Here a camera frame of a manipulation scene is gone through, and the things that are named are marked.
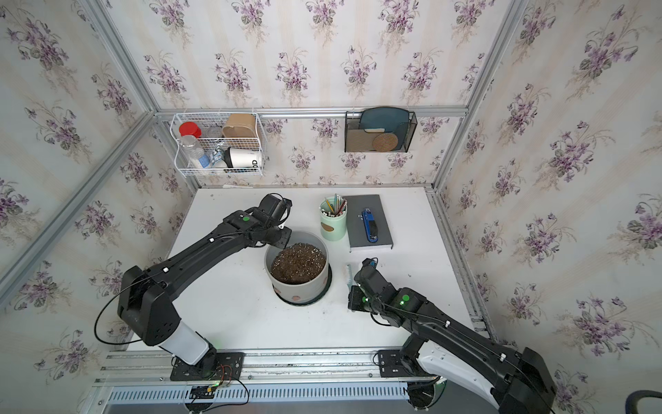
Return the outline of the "white ceramic pot with soil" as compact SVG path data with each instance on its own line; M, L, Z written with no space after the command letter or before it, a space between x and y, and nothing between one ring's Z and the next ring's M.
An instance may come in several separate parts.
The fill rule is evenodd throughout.
M315 279L329 263L327 247L318 236L292 231L287 248L269 246L265 253L267 275L288 285L299 285Z

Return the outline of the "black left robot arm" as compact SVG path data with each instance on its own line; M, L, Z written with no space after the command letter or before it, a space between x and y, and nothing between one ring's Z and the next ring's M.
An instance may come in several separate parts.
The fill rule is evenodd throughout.
M147 269L131 267L122 276L117 315L148 346L160 347L197 369L215 372L217 349L191 329L174 301L212 267L245 248L285 248L291 229L284 226L292 202L269 193L260 204L237 210L193 245Z

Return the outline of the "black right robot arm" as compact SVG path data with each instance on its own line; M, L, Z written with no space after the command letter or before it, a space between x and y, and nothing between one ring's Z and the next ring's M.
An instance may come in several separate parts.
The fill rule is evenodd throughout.
M396 289L363 260L353 277L349 308L384 319L410 334L398 352L413 376L449 380L487 401L501 413L551 413L557 387L543 357L481 336L443 312L422 294Z

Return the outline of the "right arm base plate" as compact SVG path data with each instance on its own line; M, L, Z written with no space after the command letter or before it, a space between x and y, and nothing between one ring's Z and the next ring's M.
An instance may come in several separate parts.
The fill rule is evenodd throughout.
M375 354L381 378L429 377L418 362L419 353L402 349L381 349Z

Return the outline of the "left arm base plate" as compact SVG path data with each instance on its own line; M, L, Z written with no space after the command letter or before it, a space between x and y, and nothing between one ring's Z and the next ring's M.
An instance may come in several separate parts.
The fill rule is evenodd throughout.
M175 356L170 381L230 381L241 376L245 356L243 352L208 352L195 365Z

